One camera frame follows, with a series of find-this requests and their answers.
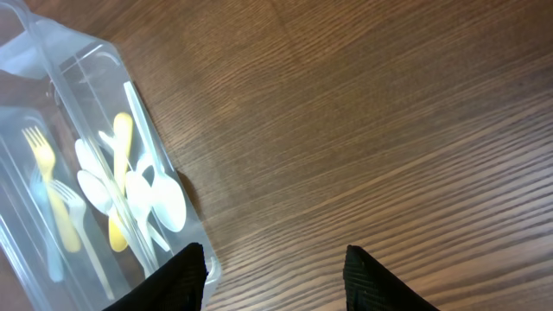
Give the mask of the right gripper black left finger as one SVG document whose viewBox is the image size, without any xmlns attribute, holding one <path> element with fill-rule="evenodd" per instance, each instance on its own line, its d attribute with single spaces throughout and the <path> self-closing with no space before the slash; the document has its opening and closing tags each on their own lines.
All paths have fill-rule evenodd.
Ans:
<svg viewBox="0 0 553 311">
<path fill-rule="evenodd" d="M 199 311 L 207 276 L 203 247 L 191 243 L 104 311 Z"/>
</svg>

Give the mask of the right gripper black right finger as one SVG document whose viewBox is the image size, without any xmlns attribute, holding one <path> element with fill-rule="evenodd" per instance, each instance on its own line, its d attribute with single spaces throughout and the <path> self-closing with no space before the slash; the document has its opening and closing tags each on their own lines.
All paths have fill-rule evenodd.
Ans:
<svg viewBox="0 0 553 311">
<path fill-rule="evenodd" d="M 346 248 L 343 280 L 347 311 L 438 311 L 357 245 Z"/>
</svg>

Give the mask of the white plastic spoon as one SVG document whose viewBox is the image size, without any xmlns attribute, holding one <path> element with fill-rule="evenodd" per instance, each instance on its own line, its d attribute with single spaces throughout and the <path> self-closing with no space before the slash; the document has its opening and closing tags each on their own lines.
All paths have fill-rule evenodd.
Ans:
<svg viewBox="0 0 553 311">
<path fill-rule="evenodd" d="M 149 183 L 142 175 L 129 170 L 125 174 L 125 186 L 131 213 L 137 221 L 147 246 L 154 252 L 152 241 L 155 241 L 164 251 L 169 251 L 167 241 L 148 221 L 152 210 Z"/>
<path fill-rule="evenodd" d="M 77 173 L 77 180 L 92 205 L 108 217 L 108 239 L 111 248 L 115 252 L 121 252 L 129 246 L 138 262 L 143 266 L 145 277 L 149 277 L 152 270 L 146 264 L 141 247 L 126 230 L 123 221 L 118 216 L 117 208 L 106 186 L 98 177 L 86 170 L 80 170 Z"/>
<path fill-rule="evenodd" d="M 144 146 L 144 154 L 137 162 L 137 172 L 142 175 L 147 167 L 153 168 L 154 177 L 150 189 L 154 212 L 167 229 L 179 232 L 183 229 L 187 217 L 186 201 L 181 185 L 165 171 L 149 122 L 143 112 L 141 99 L 130 80 L 124 82 L 124 91 Z"/>
<path fill-rule="evenodd" d="M 82 167 L 81 170 L 89 171 L 90 173 L 94 174 L 98 178 L 100 177 L 100 174 L 104 173 L 104 170 L 99 166 L 98 162 L 96 161 L 95 156 L 85 146 L 85 143 L 81 139 L 78 139 L 75 142 L 75 152 L 76 152 L 76 155 L 77 155 L 77 158 L 78 158 L 78 162 L 79 162 L 80 166 Z M 141 250 L 142 250 L 145 258 L 147 259 L 147 256 L 151 255 L 152 262 L 153 262 L 154 266 L 159 267 L 158 260 L 156 259 L 155 250 L 154 250 L 154 252 L 152 252 L 152 250 L 147 246 L 147 243 L 144 240 L 144 237 L 143 237 L 142 233 L 140 232 L 140 234 L 134 234 L 130 231 L 130 229 L 126 228 L 126 230 L 132 235 L 132 237 L 136 240 L 137 244 L 141 247 Z"/>
</svg>

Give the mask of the light blue plastic fork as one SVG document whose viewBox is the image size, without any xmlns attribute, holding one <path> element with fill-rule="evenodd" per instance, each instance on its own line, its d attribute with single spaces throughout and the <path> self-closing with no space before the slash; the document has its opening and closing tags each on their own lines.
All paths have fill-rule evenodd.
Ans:
<svg viewBox="0 0 553 311">
<path fill-rule="evenodd" d="M 43 219 L 41 233 L 44 237 L 44 244 L 47 253 L 48 275 L 53 282 L 62 282 L 64 279 L 64 268 L 61 254 L 56 243 L 56 232 L 54 230 L 54 215 L 48 199 L 47 189 L 41 178 L 40 169 L 34 167 L 29 179 L 31 194 L 37 206 L 37 210 Z"/>
</svg>

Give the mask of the white plastic fork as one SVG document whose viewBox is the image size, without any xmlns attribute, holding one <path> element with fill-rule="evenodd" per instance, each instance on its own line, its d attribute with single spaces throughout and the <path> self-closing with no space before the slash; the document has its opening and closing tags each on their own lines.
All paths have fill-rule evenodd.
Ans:
<svg viewBox="0 0 553 311">
<path fill-rule="evenodd" d="M 113 293 L 111 285 L 109 284 L 107 275 L 102 267 L 102 263 L 100 262 L 99 257 L 94 250 L 84 227 L 86 203 L 69 186 L 59 180 L 53 179 L 48 183 L 48 185 L 61 197 L 61 200 L 66 205 L 68 205 L 69 216 L 73 222 L 73 226 L 79 234 L 83 245 L 85 246 L 86 253 L 91 260 L 92 267 L 94 268 L 99 278 L 99 281 L 105 291 L 106 297 L 110 301 L 113 301 L 115 299 L 115 295 Z"/>
</svg>

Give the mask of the yellow plastic spoon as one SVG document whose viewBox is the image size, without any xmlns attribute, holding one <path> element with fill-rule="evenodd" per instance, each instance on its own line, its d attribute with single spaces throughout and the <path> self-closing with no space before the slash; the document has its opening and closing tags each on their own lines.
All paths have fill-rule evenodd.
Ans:
<svg viewBox="0 0 553 311">
<path fill-rule="evenodd" d="M 128 170 L 130 147 L 133 132 L 132 117 L 125 112 L 120 112 L 114 117 L 113 131 L 115 134 L 113 175 L 121 194 L 125 194 L 125 174 Z M 115 252 L 123 251 L 128 243 L 125 240 L 119 226 L 116 224 L 118 216 L 109 216 L 109 241 Z"/>
</svg>

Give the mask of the yellow plastic fork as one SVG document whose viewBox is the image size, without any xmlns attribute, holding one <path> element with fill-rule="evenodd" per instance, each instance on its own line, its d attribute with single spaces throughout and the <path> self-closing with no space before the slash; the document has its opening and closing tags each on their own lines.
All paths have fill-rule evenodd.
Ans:
<svg viewBox="0 0 553 311">
<path fill-rule="evenodd" d="M 50 182 L 54 179 L 55 153 L 47 138 L 36 126 L 24 128 L 22 129 L 22 133 L 34 154 L 38 169 L 40 170 L 61 242 L 66 251 L 76 253 L 81 249 L 79 236 L 64 202 L 50 186 Z"/>
</svg>

